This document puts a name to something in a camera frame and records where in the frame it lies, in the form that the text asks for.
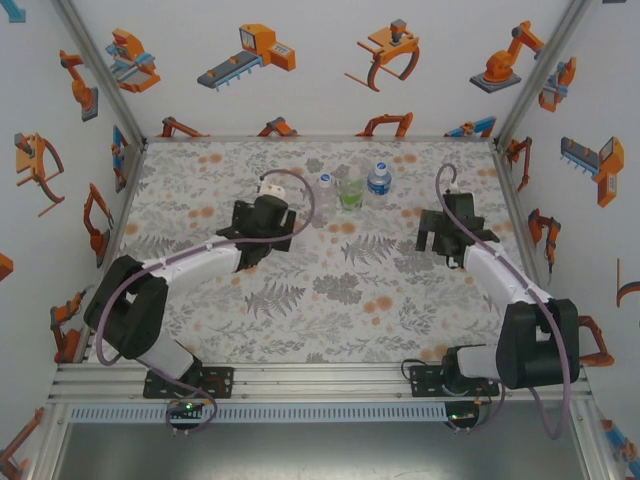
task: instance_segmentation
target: metal rail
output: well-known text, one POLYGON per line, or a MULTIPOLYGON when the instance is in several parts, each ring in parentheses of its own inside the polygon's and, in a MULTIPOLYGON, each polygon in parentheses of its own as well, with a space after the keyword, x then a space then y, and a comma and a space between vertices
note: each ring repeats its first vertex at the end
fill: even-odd
MULTIPOLYGON (((220 403, 322 402, 442 402, 442 398, 413 398, 411 386, 397 363, 238 364, 233 395, 220 403)), ((147 370, 137 362, 112 367, 98 364, 61 365, 48 403, 164 403, 142 397, 147 370)), ((573 398, 589 399, 584 370, 573 384, 573 398)), ((562 399, 562 387, 540 388, 545 400, 562 399)), ((446 401, 468 400, 451 397, 446 401)), ((531 401, 527 390, 507 392, 507 401, 531 401)))

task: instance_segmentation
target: small white bottle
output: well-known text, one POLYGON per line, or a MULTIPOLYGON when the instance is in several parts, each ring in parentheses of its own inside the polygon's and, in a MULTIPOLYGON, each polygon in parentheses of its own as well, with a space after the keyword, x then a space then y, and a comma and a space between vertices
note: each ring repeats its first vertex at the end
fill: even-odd
POLYGON ((322 173, 318 176, 318 180, 313 185, 313 196, 316 201, 313 226, 324 227, 333 219, 337 210, 338 190, 330 174, 322 173))
POLYGON ((384 162, 378 162, 369 172, 367 177, 369 192, 377 196, 383 196, 391 190, 391 173, 384 162))

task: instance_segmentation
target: leaf pattern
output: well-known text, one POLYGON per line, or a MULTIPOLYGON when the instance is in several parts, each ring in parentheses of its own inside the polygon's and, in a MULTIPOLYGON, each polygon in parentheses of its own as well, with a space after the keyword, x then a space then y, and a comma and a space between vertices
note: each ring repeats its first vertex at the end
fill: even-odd
MULTIPOLYGON (((362 209, 312 224, 289 252, 173 296, 163 330, 205 363, 398 362, 496 341, 502 320, 479 279, 415 251, 420 211, 440 209, 436 170, 452 162, 460 188, 474 193, 487 227, 501 227, 519 264, 499 181, 486 174, 494 167, 489 144, 151 142, 119 251, 146 260, 206 241, 231 223, 235 200, 255 199, 259 176, 272 168, 339 179, 379 160, 393 176, 387 198, 365 197, 362 209)), ((306 191, 296 179, 270 178, 285 187, 299 226, 309 215, 306 191)))
POLYGON ((289 332, 295 333, 300 340, 326 339, 335 343, 343 330, 351 328, 351 320, 346 313, 331 312, 325 317, 306 318, 298 315, 291 320, 289 332))
POLYGON ((306 288, 292 287, 273 282, 271 286, 266 284, 258 293, 251 293, 250 297, 244 297, 247 309, 253 310, 253 315, 258 318, 258 312, 273 318, 271 310, 280 315, 286 315, 287 310, 293 311, 293 306, 298 305, 298 300, 304 295, 306 288))
POLYGON ((329 300, 338 300, 344 305, 356 304, 362 298, 362 290, 356 290, 358 277, 345 273, 341 277, 325 275, 313 281, 317 293, 326 294, 329 300))
POLYGON ((340 248, 344 254, 345 261, 351 260, 351 264, 355 266, 356 260, 369 265, 368 260, 382 263, 387 259, 388 255, 391 255, 391 250, 396 245, 396 240, 393 238, 384 238, 378 235, 369 235, 368 233, 363 237, 358 235, 358 238, 352 244, 347 244, 340 248))
POLYGON ((435 307, 425 305, 424 308, 418 309, 411 298, 405 297, 398 312, 400 326, 418 335, 429 335, 436 313, 435 307))

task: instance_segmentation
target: orange dot pattern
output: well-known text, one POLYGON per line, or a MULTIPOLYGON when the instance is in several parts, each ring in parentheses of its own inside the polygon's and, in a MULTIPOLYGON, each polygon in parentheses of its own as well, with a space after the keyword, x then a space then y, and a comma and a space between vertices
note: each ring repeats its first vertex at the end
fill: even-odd
POLYGON ((127 223, 127 226, 124 227, 124 234, 135 235, 138 230, 140 230, 140 225, 138 225, 137 223, 127 223))
POLYGON ((376 304, 373 302, 367 302, 364 304, 364 306, 362 307, 362 309, 364 310, 364 313, 373 313, 376 311, 376 304))
POLYGON ((351 222, 347 222, 340 225, 340 230, 345 235, 353 235, 354 233, 356 233, 356 226, 351 222))
POLYGON ((202 210, 200 210, 200 215, 202 215, 204 218, 211 218, 215 213, 216 210, 213 207, 204 207, 202 210))
POLYGON ((383 295, 376 299, 376 304, 378 305, 378 308, 380 310, 382 310, 383 312, 388 312, 393 306, 393 299, 387 295, 383 295))
POLYGON ((423 348, 422 350, 420 350, 420 358, 425 362, 433 360, 433 356, 433 350, 431 350, 430 348, 423 348))

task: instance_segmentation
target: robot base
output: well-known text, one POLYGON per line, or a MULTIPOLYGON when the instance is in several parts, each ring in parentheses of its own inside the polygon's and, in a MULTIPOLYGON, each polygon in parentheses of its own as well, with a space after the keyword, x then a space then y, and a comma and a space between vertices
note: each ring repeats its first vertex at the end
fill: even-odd
MULTIPOLYGON (((199 372, 199 385, 194 385, 208 392, 213 398, 231 398, 233 389, 233 368, 231 367, 202 367, 199 372)), ((192 392, 177 387, 155 373, 147 372, 144 381, 143 398, 175 399, 182 398, 192 392)))
POLYGON ((98 87, 93 87, 91 93, 93 94, 93 105, 91 105, 89 110, 82 110, 83 122, 87 122, 98 116, 98 87))
MULTIPOLYGON (((464 393, 452 393, 443 385, 442 367, 440 365, 415 365, 409 367, 409 378, 411 379, 411 396, 413 398, 475 398, 476 388, 480 387, 481 379, 469 379, 468 389, 464 393)), ((487 386, 487 392, 483 394, 492 397, 500 393, 498 385, 492 383, 487 386)))
POLYGON ((497 92, 498 90, 510 87, 511 85, 515 85, 516 83, 520 83, 521 80, 522 79, 514 73, 513 75, 511 75, 511 78, 509 78, 509 80, 505 80, 504 82, 487 82, 484 79, 484 72, 479 73, 478 75, 475 75, 469 79, 469 81, 476 87, 484 90, 487 93, 497 92))

